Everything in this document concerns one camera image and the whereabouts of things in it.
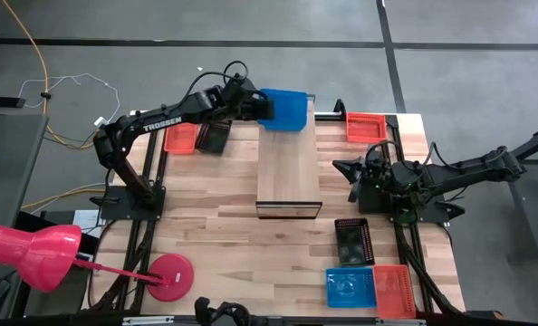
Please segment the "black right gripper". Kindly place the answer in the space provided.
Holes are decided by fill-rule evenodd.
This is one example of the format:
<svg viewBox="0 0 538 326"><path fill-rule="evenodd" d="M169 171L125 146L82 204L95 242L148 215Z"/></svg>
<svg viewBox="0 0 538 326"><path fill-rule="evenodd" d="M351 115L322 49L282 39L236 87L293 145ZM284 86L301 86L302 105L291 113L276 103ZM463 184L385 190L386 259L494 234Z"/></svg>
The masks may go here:
<svg viewBox="0 0 538 326"><path fill-rule="evenodd" d="M392 183L391 164L386 155L372 151L367 157L337 159L332 162L351 184L349 201L352 203L383 203L385 190Z"/></svg>

